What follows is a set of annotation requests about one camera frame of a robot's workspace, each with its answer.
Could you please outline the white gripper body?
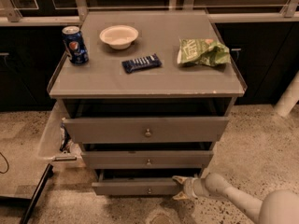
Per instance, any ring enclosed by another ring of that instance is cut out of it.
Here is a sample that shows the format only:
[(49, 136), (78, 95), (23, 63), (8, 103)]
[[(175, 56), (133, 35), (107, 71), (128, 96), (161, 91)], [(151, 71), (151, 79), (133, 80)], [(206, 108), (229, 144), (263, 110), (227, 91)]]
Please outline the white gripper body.
[(205, 185), (200, 178), (188, 177), (183, 184), (183, 192), (187, 199), (202, 197)]

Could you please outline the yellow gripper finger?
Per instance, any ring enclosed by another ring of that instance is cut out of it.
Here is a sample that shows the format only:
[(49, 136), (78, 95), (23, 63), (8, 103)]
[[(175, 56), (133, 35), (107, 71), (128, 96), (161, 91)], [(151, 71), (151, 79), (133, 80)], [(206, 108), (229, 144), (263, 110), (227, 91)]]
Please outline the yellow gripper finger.
[(183, 185), (186, 180), (187, 180), (187, 177), (186, 176), (179, 176), (179, 175), (174, 175), (172, 177), (172, 179), (176, 182), (178, 182), (180, 185)]
[(184, 193), (183, 191), (181, 191), (177, 195), (175, 195), (173, 197), (173, 199), (177, 200), (177, 201), (179, 201), (179, 200), (188, 200), (189, 196), (186, 193)]

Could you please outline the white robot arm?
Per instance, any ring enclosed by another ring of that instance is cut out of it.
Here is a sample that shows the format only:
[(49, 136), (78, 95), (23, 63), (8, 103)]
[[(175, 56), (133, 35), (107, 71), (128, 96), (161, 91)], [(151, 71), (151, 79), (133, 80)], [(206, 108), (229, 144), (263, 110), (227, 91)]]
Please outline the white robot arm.
[(254, 224), (299, 224), (299, 195), (290, 190), (275, 190), (260, 200), (233, 187), (216, 173), (210, 173), (205, 178), (174, 175), (173, 179), (180, 184), (175, 200), (198, 197), (224, 199)]

